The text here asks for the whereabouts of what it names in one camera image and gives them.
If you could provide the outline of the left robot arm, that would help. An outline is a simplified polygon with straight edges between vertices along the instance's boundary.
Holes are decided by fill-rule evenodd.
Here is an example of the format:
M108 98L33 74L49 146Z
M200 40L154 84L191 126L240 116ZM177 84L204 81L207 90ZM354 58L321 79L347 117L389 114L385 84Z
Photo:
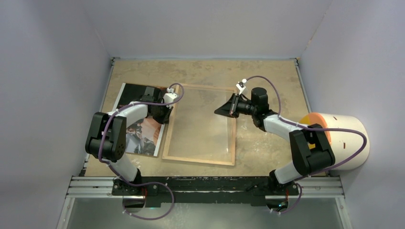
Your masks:
M140 193L143 182L128 154L157 155L177 97L174 88L124 83L112 111L93 115L85 151L110 167L130 195Z

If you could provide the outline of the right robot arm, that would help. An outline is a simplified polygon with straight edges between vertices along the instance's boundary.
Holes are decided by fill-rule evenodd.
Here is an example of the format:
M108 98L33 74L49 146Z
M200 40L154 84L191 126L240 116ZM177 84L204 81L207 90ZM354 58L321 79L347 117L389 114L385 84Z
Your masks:
M274 194L280 194L292 181L335 163L333 150L321 126L288 124L270 109L264 88L253 88L250 99L233 93L214 113L230 118L238 118L240 114L249 115L255 127L289 141L291 162L269 173L268 188Z

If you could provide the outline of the glossy photo print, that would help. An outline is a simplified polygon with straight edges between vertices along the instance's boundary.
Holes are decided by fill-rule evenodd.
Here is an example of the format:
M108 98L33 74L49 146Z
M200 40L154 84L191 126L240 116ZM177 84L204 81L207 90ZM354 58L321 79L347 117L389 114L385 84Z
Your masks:
M166 87L146 86L123 83L115 101L113 110L134 101L164 103ZM129 154L157 157L165 124L169 121L171 110L166 106L153 106L148 116L133 123L127 123L126 149Z

